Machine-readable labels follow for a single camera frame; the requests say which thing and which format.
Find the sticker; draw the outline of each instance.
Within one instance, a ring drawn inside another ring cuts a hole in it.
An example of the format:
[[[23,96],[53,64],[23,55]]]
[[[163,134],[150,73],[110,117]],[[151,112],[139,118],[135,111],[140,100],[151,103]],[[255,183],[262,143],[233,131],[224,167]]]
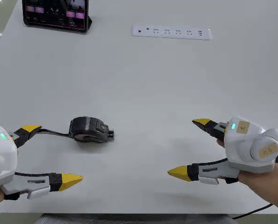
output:
[[[238,123],[237,129],[236,129],[236,133],[240,133],[240,134],[246,134],[248,133],[248,129],[250,126],[250,122],[248,121],[240,121]]]
[[[278,153],[278,145],[276,142],[269,144],[268,146],[259,150],[259,156],[261,159],[268,157],[274,153]]]

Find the cable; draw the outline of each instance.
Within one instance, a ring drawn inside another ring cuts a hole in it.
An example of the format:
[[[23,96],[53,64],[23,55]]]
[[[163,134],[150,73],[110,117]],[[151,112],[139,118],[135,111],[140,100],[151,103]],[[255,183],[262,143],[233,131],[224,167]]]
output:
[[[59,135],[59,136],[67,137],[67,138],[70,137],[69,134],[63,134],[63,133],[59,133],[59,132],[54,132],[54,131],[51,131],[49,129],[43,129],[42,128],[42,129],[40,129],[38,131],[38,133],[41,133],[41,132],[46,132],[46,133],[49,133],[49,134],[55,134],[55,135]]]
[[[253,210],[253,211],[251,211],[251,212],[248,212],[248,213],[246,213],[246,214],[243,214],[243,215],[234,217],[234,218],[232,218],[232,219],[242,218],[242,217],[251,215],[251,214],[253,214],[253,213],[255,213],[255,212],[258,212],[258,211],[262,211],[262,210],[264,210],[264,209],[267,209],[267,208],[269,208],[269,207],[271,207],[271,206],[273,206],[273,204],[268,204],[268,205],[266,205],[266,206],[264,206],[264,207],[262,207],[262,208],[260,208],[260,209]]]

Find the power strip switch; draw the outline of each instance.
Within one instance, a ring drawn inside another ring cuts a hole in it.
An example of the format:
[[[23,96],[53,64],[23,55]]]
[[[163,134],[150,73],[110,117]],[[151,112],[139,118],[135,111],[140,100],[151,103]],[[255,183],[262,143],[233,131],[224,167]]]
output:
[[[153,25],[134,25],[132,27],[132,35],[195,40],[212,39],[212,34],[208,28],[164,27]]]

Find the white table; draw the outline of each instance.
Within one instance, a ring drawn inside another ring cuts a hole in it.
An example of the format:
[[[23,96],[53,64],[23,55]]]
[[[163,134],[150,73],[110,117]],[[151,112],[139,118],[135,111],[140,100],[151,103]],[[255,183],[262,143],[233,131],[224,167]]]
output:
[[[21,1],[0,40],[0,125],[67,132],[77,116],[102,119],[115,142],[80,145],[39,135],[19,172],[84,180],[0,212],[245,213],[266,205],[242,184],[184,182],[167,171],[225,157],[191,123],[233,115],[278,128],[278,0],[92,0],[80,35],[28,28]],[[212,41],[131,36],[133,24],[210,27]],[[265,213],[278,213],[272,207]]]

